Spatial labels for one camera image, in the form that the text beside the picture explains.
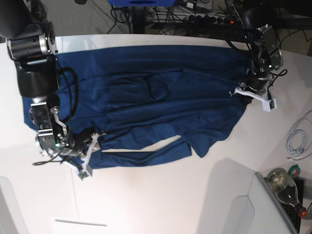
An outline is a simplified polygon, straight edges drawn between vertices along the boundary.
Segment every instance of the blue garment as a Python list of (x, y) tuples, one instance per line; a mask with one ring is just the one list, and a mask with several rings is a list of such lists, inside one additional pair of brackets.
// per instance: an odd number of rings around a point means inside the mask
[[(107, 135), (102, 150), (140, 150), (160, 140), (181, 139), (157, 152), (93, 153), (90, 166), (148, 166), (191, 155), (200, 157), (225, 140), (246, 106), (229, 91), (246, 75), (247, 59), (228, 48), (208, 46), (133, 46), (58, 55), (79, 79), (79, 103), (72, 132), (95, 127)], [(63, 78), (57, 91), (60, 119), (69, 112)], [(31, 100), (23, 98), (25, 123)]]

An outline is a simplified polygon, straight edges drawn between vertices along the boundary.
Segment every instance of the glass bottle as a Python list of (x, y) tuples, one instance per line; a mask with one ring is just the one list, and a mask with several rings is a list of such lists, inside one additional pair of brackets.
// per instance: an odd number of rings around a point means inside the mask
[(307, 209), (298, 200), (297, 186), (285, 169), (274, 169), (268, 174), (267, 181), (280, 202), (293, 206), (299, 217), (307, 216)]

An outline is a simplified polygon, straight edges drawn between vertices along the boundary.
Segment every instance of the white table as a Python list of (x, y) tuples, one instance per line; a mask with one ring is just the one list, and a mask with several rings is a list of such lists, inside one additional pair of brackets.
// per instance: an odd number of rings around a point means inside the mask
[[(57, 43), (60, 53), (156, 44), (227, 47), (220, 40), (159, 35), (69, 36), (58, 38)], [(231, 168), (265, 174), (271, 168), (293, 165), (284, 151), (285, 136), (292, 124), (312, 109), (312, 58), (284, 51), (283, 68), (288, 74), (274, 84), (278, 109), (267, 113), (260, 102), (253, 101), (229, 138), (217, 142), (204, 158), (193, 153), (158, 166), (94, 170), (93, 178), (81, 182), (66, 167), (31, 166), (40, 160), (33, 146), (35, 133), (23, 124), (15, 68), (3, 44), (0, 56), (0, 176), (11, 180), (32, 234), (52, 233), (49, 217), (106, 223), (111, 233), (218, 234), (233, 190), (216, 184), (216, 178)], [(312, 178), (311, 165), (309, 159), (299, 162), (302, 175)], [(211, 193), (214, 186), (217, 196)], [(222, 207), (213, 212), (217, 204)]]

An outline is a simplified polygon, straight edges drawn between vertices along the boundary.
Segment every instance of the red bottle cap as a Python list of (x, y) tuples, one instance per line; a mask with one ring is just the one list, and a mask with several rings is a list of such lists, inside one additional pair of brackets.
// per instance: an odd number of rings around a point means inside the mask
[(300, 218), (305, 218), (308, 215), (308, 212), (307, 212), (306, 208), (301, 209), (298, 212), (298, 215), (299, 215)]

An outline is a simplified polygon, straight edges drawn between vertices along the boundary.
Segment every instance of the white cable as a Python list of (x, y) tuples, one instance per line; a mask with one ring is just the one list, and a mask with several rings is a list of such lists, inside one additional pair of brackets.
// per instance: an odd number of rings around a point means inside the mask
[[(307, 141), (308, 141), (308, 135), (304, 130), (298, 129), (298, 125), (301, 124), (303, 121), (307, 121), (312, 127), (312, 122), (307, 118), (307, 115), (311, 112), (312, 112), (312, 110), (308, 111), (300, 120), (298, 120), (293, 125), (293, 127), (290, 129), (290, 131), (286, 137), (285, 149), (286, 149), (287, 153), (291, 156), (291, 157), (288, 157), (288, 159), (290, 159), (290, 160), (299, 161), (299, 160), (305, 159), (305, 158), (309, 157), (310, 155), (312, 155), (312, 153), (309, 153), (308, 155), (306, 155), (302, 158), (298, 158), (298, 157), (302, 156), (304, 153), (306, 153), (306, 151), (312, 145), (312, 140), (310, 141), (310, 143), (308, 145), (306, 145)], [(292, 140), (296, 135), (301, 135), (301, 144), (297, 148), (294, 149), (292, 146)]]

